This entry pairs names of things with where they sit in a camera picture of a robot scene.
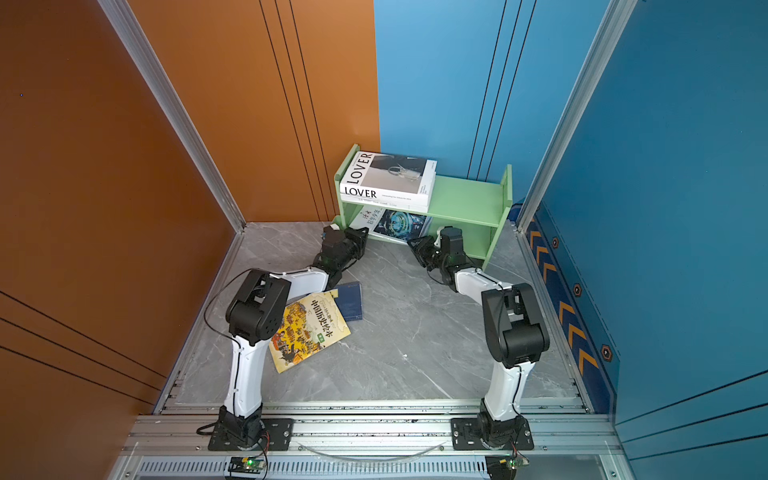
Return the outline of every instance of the book on shelf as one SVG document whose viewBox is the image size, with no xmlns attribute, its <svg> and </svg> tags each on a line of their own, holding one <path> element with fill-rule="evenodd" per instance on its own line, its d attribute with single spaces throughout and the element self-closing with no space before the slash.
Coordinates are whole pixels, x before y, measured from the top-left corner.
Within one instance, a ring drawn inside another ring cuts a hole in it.
<svg viewBox="0 0 768 480">
<path fill-rule="evenodd" d="M 342 201 L 407 205 L 408 210 L 426 213 L 436 168 L 436 161 L 425 158 L 359 151 L 339 183 L 339 194 Z"/>
<path fill-rule="evenodd" d="M 367 200 L 359 197 L 351 197 L 349 195 L 341 196 L 342 202 L 352 202 L 354 204 L 372 205 L 374 207 L 384 207 L 390 210 L 408 210 L 419 214 L 426 214 L 429 210 L 427 205 L 410 205 L 410 204 L 396 204 L 394 202 L 382 202 L 378 200 Z"/>
<path fill-rule="evenodd" d="M 425 236 L 431 222 L 432 217 L 426 215 L 409 214 L 384 207 L 363 207 L 349 226 L 368 227 L 370 237 L 386 238 L 405 244 L 408 240 Z"/>
<path fill-rule="evenodd" d="M 277 372 L 285 372 L 348 335 L 349 327 L 330 292 L 312 293 L 291 303 L 270 342 Z"/>
</svg>

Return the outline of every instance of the orange wall panel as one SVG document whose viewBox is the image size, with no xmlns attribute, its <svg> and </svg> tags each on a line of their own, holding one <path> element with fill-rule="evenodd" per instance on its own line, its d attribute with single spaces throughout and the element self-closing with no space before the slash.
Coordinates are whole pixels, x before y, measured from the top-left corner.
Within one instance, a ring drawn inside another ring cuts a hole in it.
<svg viewBox="0 0 768 480">
<path fill-rule="evenodd" d="M 233 231 L 96 1 L 3 2 L 0 44 L 0 476 L 103 478 Z"/>
<path fill-rule="evenodd" d="M 0 291 L 166 375 L 233 231 L 96 2 L 0 22 Z"/>
<path fill-rule="evenodd" d="M 282 11 L 289 2 L 278 3 Z M 353 144 L 381 150 L 373 0 L 290 4 L 316 114 L 313 120 L 335 193 L 333 175 Z"/>
<path fill-rule="evenodd" d="M 246 220 L 326 220 L 260 3 L 130 5 Z"/>
<path fill-rule="evenodd" d="M 146 405 L 0 349 L 3 478 L 106 478 Z"/>
<path fill-rule="evenodd" d="M 130 0 L 248 221 L 331 220 L 379 149 L 373 1 Z"/>
</svg>

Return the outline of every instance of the yellow book cover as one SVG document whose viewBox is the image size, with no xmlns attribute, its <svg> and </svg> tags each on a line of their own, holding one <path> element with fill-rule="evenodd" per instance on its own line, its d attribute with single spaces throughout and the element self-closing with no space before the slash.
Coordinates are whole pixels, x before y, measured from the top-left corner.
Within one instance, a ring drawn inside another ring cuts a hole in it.
<svg viewBox="0 0 768 480">
<path fill-rule="evenodd" d="M 330 292 L 312 293 L 291 303 L 270 342 L 277 372 L 285 372 L 348 335 L 349 327 Z"/>
</svg>

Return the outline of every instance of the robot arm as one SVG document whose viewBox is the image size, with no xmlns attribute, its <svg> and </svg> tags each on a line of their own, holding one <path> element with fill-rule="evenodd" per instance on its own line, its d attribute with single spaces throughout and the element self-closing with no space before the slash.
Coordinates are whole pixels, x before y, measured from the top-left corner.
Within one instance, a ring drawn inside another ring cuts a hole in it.
<svg viewBox="0 0 768 480">
<path fill-rule="evenodd" d="M 261 376 L 269 341 L 283 324 L 289 300 L 336 286 L 350 261 L 366 251 L 368 229 L 323 229 L 323 245 L 312 266 L 296 272 L 253 269 L 227 308 L 233 339 L 230 387 L 208 445 L 209 450 L 247 450 L 260 440 Z"/>
<path fill-rule="evenodd" d="M 459 228 L 444 227 L 437 240 L 420 237 L 410 240 L 409 246 L 423 267 L 439 269 L 445 285 L 482 306 L 485 342 L 496 364 L 480 405 L 481 439 L 491 449 L 517 443 L 519 434 L 528 429 L 520 415 L 525 381 L 549 348 L 533 288 L 527 283 L 501 282 L 473 266 L 464 252 Z"/>
</svg>

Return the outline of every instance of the black line stripe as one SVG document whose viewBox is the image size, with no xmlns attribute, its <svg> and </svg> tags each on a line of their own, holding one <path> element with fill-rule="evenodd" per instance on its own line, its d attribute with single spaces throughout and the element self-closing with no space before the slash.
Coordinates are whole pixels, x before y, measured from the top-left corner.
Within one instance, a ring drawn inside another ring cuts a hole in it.
<svg viewBox="0 0 768 480">
<path fill-rule="evenodd" d="M 721 390 L 721 389 L 724 389 L 726 387 L 736 385 L 737 383 L 745 382 L 745 381 L 747 381 L 749 379 L 753 379 L 753 378 L 755 378 L 757 376 L 765 375 L 766 373 L 768 373 L 768 370 L 763 370 L 762 372 L 754 373 L 753 375 L 750 375 L 750 376 L 745 376 L 742 379 L 738 379 L 738 380 L 736 380 L 734 382 L 731 382 L 731 383 L 726 383 L 725 385 L 721 385 L 721 386 L 719 386 L 719 387 L 717 387 L 715 389 L 707 390 L 706 392 L 702 392 L 702 393 L 696 394 L 694 396 L 690 396 L 687 399 L 678 400 L 677 402 L 670 403 L 669 405 L 665 405 L 663 407 L 659 407 L 659 408 L 657 408 L 655 410 L 651 410 L 650 412 L 645 412 L 645 413 L 642 413 L 640 415 L 636 415 L 636 416 L 632 417 L 631 419 L 622 420 L 622 421 L 618 422 L 616 425 L 621 425 L 622 423 L 631 422 L 632 420 L 639 419 L 640 417 L 645 417 L 646 415 L 650 415 L 651 413 L 656 413 L 656 412 L 659 412 L 660 410 L 668 409 L 671 406 L 680 405 L 681 403 L 687 402 L 688 400 L 697 399 L 700 396 L 708 395 L 708 394 L 710 394 L 712 392 L 716 392 L 717 390 Z"/>
<path fill-rule="evenodd" d="M 32 334 L 32 335 L 34 335 L 34 336 L 36 336 L 36 337 L 38 337 L 38 338 L 40 338 L 40 339 L 43 339 L 43 340 L 45 340 L 46 342 L 50 342 L 50 343 L 53 343 L 53 344 L 54 344 L 54 345 L 56 345 L 56 346 L 60 346 L 62 349 L 64 349 L 64 350 L 67 350 L 68 352 L 72 352 L 72 353 L 74 353 L 75 355 L 78 355 L 78 356 L 81 356 L 81 357 L 83 357 L 84 359 L 88 359 L 88 360 L 91 360 L 93 363 L 97 363 L 97 364 L 99 364 L 99 365 L 103 366 L 103 367 L 104 367 L 104 368 L 106 368 L 106 369 L 110 369 L 110 370 L 112 370 L 113 372 L 117 372 L 117 373 L 121 374 L 122 376 L 126 376 L 126 377 L 128 377 L 129 379 L 131 379 L 131 380 L 135 380 L 135 381 L 137 381 L 137 382 L 139 382 L 139 383 L 142 383 L 142 384 L 144 384 L 144 385 L 146 385 L 146 386 L 148 386 L 148 387 L 152 387 L 153 389 L 155 389 L 155 390 L 157 390 L 158 392 L 160 392 L 160 389 L 159 389 L 159 388 L 157 388 L 156 386 L 150 385 L 149 383 L 146 383 L 146 382 L 142 382 L 141 380 L 139 380 L 139 379 L 137 379 L 137 378 L 135 378 L 135 377 L 133 377 L 133 376 L 130 376 L 130 375 L 128 375 L 127 373 L 123 373 L 123 372 L 121 372 L 121 371 L 120 371 L 120 370 L 118 370 L 118 369 L 113 369 L 113 368 L 112 368 L 112 367 L 110 367 L 109 365 L 105 365 L 104 363 L 101 363 L 101 362 L 99 362 L 98 360 L 94 360 L 94 359 L 92 359 L 92 358 L 91 358 L 91 357 L 89 357 L 89 356 L 83 355 L 83 354 L 82 354 L 82 353 L 80 353 L 80 352 L 75 352 L 73 349 L 70 349 L 70 348 L 68 348 L 68 347 L 66 347 L 66 346 L 63 346 L 63 345 L 62 345 L 62 344 L 60 344 L 60 343 L 54 342 L 54 341 L 53 341 L 53 340 L 51 340 L 51 339 L 45 338 L 43 335 L 39 335 L 39 334 L 37 334 L 37 333 L 35 333 L 35 332 L 32 332 L 31 330 L 27 330 L 26 328 L 24 328 L 24 327 L 23 327 L 23 326 L 21 326 L 21 325 L 16 325 L 16 324 L 15 324 L 15 323 L 13 323 L 11 320 L 8 320 L 8 319 L 4 319 L 4 318 L 2 318 L 1 316 L 0 316 L 0 320 L 2 320 L 3 322 L 6 322 L 8 325 L 13 325 L 13 326 L 15 326 L 16 328 L 18 328 L 18 329 L 20 329 L 20 330 L 24 330 L 26 333 L 30 333 L 30 334 Z"/>
<path fill-rule="evenodd" d="M 731 416 L 731 415 L 736 415 L 737 413 L 744 413 L 744 412 L 749 412 L 750 410 L 754 410 L 754 409 L 761 409 L 764 406 L 768 406 L 768 402 L 767 403 L 762 403 L 760 405 L 746 407 L 745 409 L 741 409 L 741 410 L 734 410 L 733 412 L 724 413 L 722 415 L 716 415 L 716 416 L 710 417 L 708 419 L 697 420 L 696 422 L 686 423 L 685 425 L 680 425 L 678 427 L 672 427 L 671 429 L 662 430 L 660 432 L 649 433 L 648 435 L 643 435 L 643 436 L 640 436 L 640 437 L 635 437 L 634 439 L 623 440 L 621 443 L 634 442 L 635 440 L 646 439 L 648 437 L 652 437 L 654 435 L 659 435 L 661 433 L 667 433 L 667 432 L 671 432 L 673 430 L 684 429 L 685 427 L 690 427 L 692 425 L 698 425 L 700 423 L 709 422 L 710 420 L 722 419 L 723 417 L 727 417 L 727 416 Z"/>
<path fill-rule="evenodd" d="M 312 181 L 310 180 L 310 171 L 306 168 L 306 159 L 304 158 L 304 150 L 302 150 L 301 142 L 299 142 L 299 131 L 296 129 L 296 122 L 293 120 L 293 112 L 290 110 L 290 102 L 288 101 L 288 92 L 286 91 L 285 82 L 283 82 L 283 74 L 280 72 L 280 64 L 277 63 L 277 53 L 275 52 L 275 44 L 272 43 L 272 34 L 270 34 L 270 26 L 266 23 L 266 15 L 264 14 L 264 5 L 262 3 L 262 0 L 259 0 L 259 7 L 261 7 L 261 16 L 264 19 L 266 36 L 269 37 L 270 39 L 270 46 L 272 47 L 272 55 L 275 58 L 275 66 L 277 67 L 277 75 L 280 77 L 280 84 L 283 86 L 283 95 L 285 95 L 285 98 L 286 98 L 286 107 L 288 107 L 288 115 L 290 115 L 290 121 L 293 124 L 293 133 L 296 135 L 296 143 L 299 145 L 299 153 L 301 153 L 301 161 L 304 163 L 304 173 L 306 173 L 306 182 L 310 184 L 310 192 L 312 193 L 312 202 L 314 202 L 315 204 L 315 213 L 317 214 L 317 221 L 322 221 L 320 218 L 320 211 L 317 210 L 317 200 L 315 200 L 315 190 L 312 188 Z"/>
<path fill-rule="evenodd" d="M 280 17 L 280 8 L 277 6 L 277 0 L 275 0 L 275 10 L 277 11 L 277 21 L 280 23 L 280 32 L 283 34 L 283 43 L 286 46 L 286 54 L 288 55 L 288 65 L 290 66 L 290 74 L 293 76 L 293 86 L 296 88 L 296 98 L 299 100 L 299 110 L 301 111 L 301 119 L 304 122 L 304 131 L 306 132 L 306 142 L 310 144 L 310 155 L 312 155 L 312 165 L 315 167 L 315 177 L 317 177 L 317 186 L 320 188 L 320 198 L 323 199 L 323 210 L 328 215 L 328 204 L 326 203 L 326 195 L 323 193 L 323 184 L 320 183 L 320 173 L 317 170 L 317 159 L 315 158 L 315 149 L 312 148 L 312 138 L 310 138 L 310 128 L 306 126 L 306 116 L 304 115 L 304 106 L 301 103 L 301 94 L 299 93 L 299 84 L 296 81 L 296 72 L 293 70 L 293 62 L 290 59 L 290 50 L 288 49 L 288 40 L 286 39 L 286 31 L 283 28 L 283 19 Z"/>
<path fill-rule="evenodd" d="M 299 44 L 299 56 L 301 57 L 301 67 L 304 69 L 304 79 L 306 80 L 306 91 L 310 94 L 310 107 L 312 108 L 312 116 L 315 119 L 315 130 L 317 131 L 317 141 L 320 144 L 320 157 L 323 159 L 323 169 L 326 171 L 326 181 L 328 182 L 328 188 L 331 192 L 331 207 L 333 206 L 333 199 L 336 198 L 333 192 L 336 191 L 336 185 L 331 181 L 328 175 L 328 165 L 326 164 L 326 154 L 323 151 L 323 138 L 320 136 L 320 127 L 317 124 L 317 113 L 315 113 L 315 102 L 312 100 L 312 89 L 310 88 L 310 78 L 306 74 L 306 64 L 304 63 L 304 53 L 301 50 L 301 41 L 299 40 L 299 28 L 296 26 L 296 16 L 293 14 L 293 0 L 288 1 L 290 5 L 290 14 L 293 17 L 293 28 L 296 31 L 296 43 Z"/>
<path fill-rule="evenodd" d="M 661 457 L 662 455 L 670 455 L 673 453 L 689 452 L 690 450 L 705 449 L 707 447 L 716 447 L 718 445 L 727 445 L 729 443 L 744 442 L 746 440 L 761 439 L 762 437 L 768 437 L 768 433 L 761 433 L 759 435 L 752 435 L 750 437 L 742 437 L 740 439 L 726 440 L 725 442 L 707 443 L 706 445 L 699 445 L 696 447 L 688 447 L 687 449 L 671 450 L 669 452 L 654 453 L 653 455 L 645 455 L 642 457 L 627 458 L 630 462 L 633 460 L 642 460 L 643 458 Z"/>
<path fill-rule="evenodd" d="M 520 18 L 520 9 L 523 6 L 523 0 L 520 0 L 518 5 L 518 14 L 515 16 L 515 24 L 512 26 L 512 36 L 509 38 L 509 46 L 507 47 L 507 57 L 504 59 L 504 67 L 502 68 L 502 78 L 498 81 L 498 90 L 496 91 L 496 99 L 493 101 L 493 110 L 491 111 L 491 121 L 488 123 L 488 132 L 485 134 L 485 142 L 482 146 L 482 154 L 480 154 L 480 165 L 478 165 L 478 174 L 475 180 L 480 178 L 480 169 L 482 168 L 482 158 L 485 156 L 485 149 L 488 146 L 488 137 L 491 136 L 491 128 L 493 128 L 493 117 L 496 115 L 496 104 L 498 104 L 498 94 L 502 92 L 502 84 L 504 84 L 504 73 L 507 71 L 507 62 L 509 61 L 509 52 L 512 50 L 512 41 L 515 40 L 515 32 L 518 29 L 518 20 Z"/>
<path fill-rule="evenodd" d="M 488 162 L 488 169 L 485 171 L 485 180 L 488 181 L 488 172 L 491 171 L 491 164 L 493 164 L 493 156 L 496 154 L 496 145 L 498 145 L 498 137 L 502 133 L 502 127 L 504 126 L 504 117 L 507 114 L 507 107 L 509 106 L 509 98 L 512 96 L 512 88 L 515 87 L 515 79 L 518 77 L 518 69 L 520 68 L 520 59 L 523 58 L 523 50 L 525 49 L 525 41 L 528 40 L 528 31 L 531 29 L 531 20 L 533 20 L 533 14 L 536 12 L 536 2 L 534 0 L 533 8 L 531 9 L 531 17 L 528 19 L 528 27 L 525 29 L 525 37 L 523 37 L 523 45 L 520 47 L 520 55 L 518 55 L 518 64 L 515 67 L 515 74 L 512 75 L 512 85 L 509 86 L 509 93 L 507 94 L 507 103 L 504 105 L 504 113 L 502 114 L 502 122 L 498 126 L 498 132 L 496 132 L 496 142 L 493 144 L 493 151 L 491 152 L 491 160 Z"/>
<path fill-rule="evenodd" d="M 86 382 L 90 382 L 90 383 L 93 383 L 94 385 L 103 386 L 103 387 L 104 387 L 104 388 L 106 388 L 107 390 L 111 390 L 111 391 L 113 391 L 113 392 L 117 392 L 117 393 L 119 393 L 119 394 L 121 394 L 121 395 L 125 395 L 125 396 L 127 396 L 127 397 L 131 397 L 132 399 L 134 399 L 134 400 L 138 400 L 139 402 L 144 402 L 144 403 L 146 403 L 147 405 L 150 405 L 150 406 L 154 406 L 154 404 L 153 404 L 153 403 L 150 403 L 150 402 L 148 402 L 147 400 L 142 400 L 142 399 L 140 399 L 140 398 L 138 398 L 138 397 L 134 397 L 133 395 L 129 395 L 129 394 L 125 393 L 125 392 L 121 392 L 120 390 L 117 390 L 117 389 L 113 389 L 113 388 L 112 388 L 112 387 L 110 387 L 110 386 L 102 385 L 102 384 L 101 384 L 101 383 L 99 383 L 99 382 L 94 382 L 93 380 L 90 380 L 90 379 L 86 379 L 86 378 L 85 378 L 85 377 L 83 377 L 83 376 L 79 376 L 77 373 L 72 373 L 72 372 L 69 372 L 69 371 L 67 371 L 67 370 L 64 370 L 64 369 L 60 369 L 60 368 L 58 368 L 57 366 L 53 366 L 53 365 L 51 365 L 50 363 L 46 363 L 46 362 L 43 362 L 42 360 L 38 360 L 38 359 L 36 359 L 36 358 L 32 358 L 32 357 L 30 357 L 30 356 L 28 356 L 28 355 L 25 355 L 24 353 L 20 353 L 20 352 L 17 352 L 16 350 L 12 350 L 12 349 L 9 349 L 7 346 L 2 346 L 2 345 L 0 345 L 0 349 L 6 350 L 6 351 L 8 351 L 8 352 L 10 352 L 10 353 L 15 353 L 15 354 L 16 354 L 16 355 L 18 355 L 18 356 L 23 356 L 24 358 L 26 358 L 26 359 L 30 359 L 30 360 L 31 360 L 31 361 L 33 361 L 33 362 L 37 362 L 37 363 L 41 363 L 42 365 L 45 365 L 45 366 L 49 366 L 49 367 L 51 367 L 51 368 L 52 368 L 52 369 L 54 369 L 54 370 L 58 370 L 59 372 L 64 372 L 64 373 L 67 373 L 68 375 L 72 375 L 72 376 L 74 376 L 74 377 L 77 377 L 77 378 L 79 378 L 79 379 L 81 379 L 81 380 L 85 380 Z"/>
<path fill-rule="evenodd" d="M 118 352 L 117 350 L 115 350 L 115 349 L 112 349 L 112 348 L 110 348 L 110 347 L 106 346 L 105 344 L 103 344 L 103 343 L 99 342 L 98 340 L 92 339 L 90 336 L 88 336 L 88 335 L 85 335 L 83 332 L 80 332 L 80 331 L 78 331 L 78 330 L 76 330 L 76 329 L 74 329 L 74 328 L 70 327 L 70 326 L 69 326 L 69 325 L 67 325 L 66 323 L 63 323 L 63 322 L 60 322 L 60 321 L 56 320 L 54 317 L 52 317 L 52 316 L 48 315 L 47 313 L 43 313 L 43 312 L 41 312 L 40 310 L 38 310 L 38 309 L 34 308 L 32 305 L 29 305 L 28 303 L 24 303 L 24 302 L 22 302 L 21 300 L 19 300 L 18 298 L 14 297 L 14 296 L 10 296 L 10 295 L 8 295 L 6 292 L 3 292 L 3 291 L 1 291 L 1 290 L 0 290 L 0 293 L 2 293 L 3 295 L 7 296 L 9 299 L 13 300 L 14 302 L 16 302 L 16 303 L 20 303 L 21 305 L 23 305 L 23 306 L 26 306 L 26 307 L 27 307 L 27 308 L 29 308 L 30 310 L 32 310 L 32 311 L 34 311 L 34 312 L 36 312 L 36 313 L 39 313 L 40 315 L 43 315 L 45 318 L 47 318 L 47 319 L 49 319 L 49 320 L 52 320 L 52 321 L 54 321 L 54 322 L 58 323 L 59 325 L 63 326 L 64 328 L 66 328 L 66 329 L 69 329 L 69 330 L 71 330 L 72 332 L 75 332 L 75 333 L 77 333 L 78 335 L 80 335 L 80 336 L 83 336 L 83 337 L 85 337 L 85 338 L 89 339 L 89 340 L 90 340 L 90 341 L 92 341 L 93 343 L 95 343 L 95 344 L 97 344 L 97 345 L 99 345 L 99 346 L 103 346 L 105 349 L 109 350 L 110 352 L 113 352 L 113 353 L 117 353 L 119 356 L 123 357 L 124 359 L 130 360 L 130 361 L 132 361 L 133 363 L 135 363 L 136 365 L 142 366 L 142 367 L 144 367 L 145 369 L 149 370 L 149 371 L 150 371 L 150 372 L 152 372 L 152 373 L 157 373 L 159 376 L 163 377 L 164 379 L 167 379 L 167 378 L 168 378 L 168 377 L 166 377 L 165 375 L 163 375 L 162 373 L 160 373 L 160 372 L 158 372 L 158 371 L 156 371 L 156 370 L 153 370 L 153 369 L 149 368 L 148 366 L 146 366 L 146 365 L 144 365 L 144 364 L 142 364 L 142 363 L 140 363 L 140 362 L 137 362 L 136 360 L 132 359 L 130 356 L 124 355 L 124 354 L 122 354 L 122 353 Z"/>
<path fill-rule="evenodd" d="M 507 0 L 504 0 L 502 8 L 502 19 L 498 21 L 498 33 L 496 34 L 496 43 L 493 45 L 493 56 L 491 57 L 491 67 L 488 69 L 488 80 L 485 81 L 485 93 L 482 95 L 482 105 L 480 106 L 480 117 L 478 118 L 478 129 L 475 131 L 475 141 L 472 142 L 472 153 L 469 155 L 469 166 L 467 167 L 467 180 L 469 172 L 472 170 L 472 158 L 475 156 L 475 145 L 478 143 L 478 134 L 480 133 L 480 123 L 482 122 L 482 111 L 485 110 L 485 97 L 488 96 L 488 86 L 491 84 L 491 72 L 493 72 L 493 62 L 496 59 L 496 48 L 498 48 L 498 38 L 502 34 L 502 24 L 504 23 L 504 12 L 507 10 Z"/>
</svg>

